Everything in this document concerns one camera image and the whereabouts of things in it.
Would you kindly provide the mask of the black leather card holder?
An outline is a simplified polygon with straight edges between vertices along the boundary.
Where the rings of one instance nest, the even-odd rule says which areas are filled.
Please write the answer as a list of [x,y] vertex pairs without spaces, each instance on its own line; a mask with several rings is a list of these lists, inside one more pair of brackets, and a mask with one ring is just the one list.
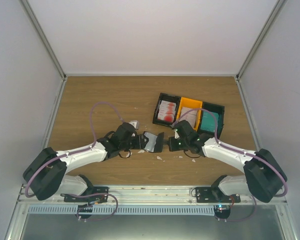
[[144,147],[142,149],[149,153],[161,153],[165,143],[164,136],[164,132],[155,135],[145,131],[143,133]]

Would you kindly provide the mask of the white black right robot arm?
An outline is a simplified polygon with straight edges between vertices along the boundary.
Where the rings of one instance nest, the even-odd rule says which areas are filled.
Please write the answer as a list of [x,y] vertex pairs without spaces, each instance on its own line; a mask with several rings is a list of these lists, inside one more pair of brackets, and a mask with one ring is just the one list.
[[174,132],[175,135],[168,139],[169,151],[190,151],[242,172],[239,176],[222,175],[211,185],[211,196],[216,202],[222,203],[232,195],[251,195],[269,203],[274,197],[287,194],[288,178],[268,150],[245,150],[224,143],[211,134],[199,134],[185,120],[175,124]]

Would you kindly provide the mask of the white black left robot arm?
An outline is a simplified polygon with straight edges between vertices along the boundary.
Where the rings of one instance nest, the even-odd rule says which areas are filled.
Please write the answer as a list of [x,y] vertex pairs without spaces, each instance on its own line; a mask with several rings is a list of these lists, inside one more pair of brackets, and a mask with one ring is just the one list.
[[26,181],[25,196],[46,200],[56,193],[76,195],[82,202],[93,197],[93,189],[82,176],[68,176],[68,172],[100,163],[120,156],[121,152],[133,149],[142,150],[149,142],[136,128],[122,123],[117,130],[108,132],[104,137],[95,138],[93,143],[71,150],[55,151],[51,147],[43,149],[23,173]]

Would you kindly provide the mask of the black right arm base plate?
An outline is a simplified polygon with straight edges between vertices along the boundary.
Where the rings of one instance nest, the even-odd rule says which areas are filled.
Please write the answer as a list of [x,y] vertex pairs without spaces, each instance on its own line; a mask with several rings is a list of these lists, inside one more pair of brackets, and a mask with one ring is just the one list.
[[225,195],[220,190],[210,186],[197,186],[190,191],[190,195],[196,198],[197,203],[240,203],[241,198],[236,194]]

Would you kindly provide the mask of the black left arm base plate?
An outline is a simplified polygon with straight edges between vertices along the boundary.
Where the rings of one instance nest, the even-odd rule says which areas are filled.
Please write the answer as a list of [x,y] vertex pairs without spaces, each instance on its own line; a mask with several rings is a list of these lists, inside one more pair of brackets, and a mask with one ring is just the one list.
[[109,187],[93,186],[86,189],[79,197],[70,194],[61,194],[66,203],[106,203],[108,201],[107,194]]

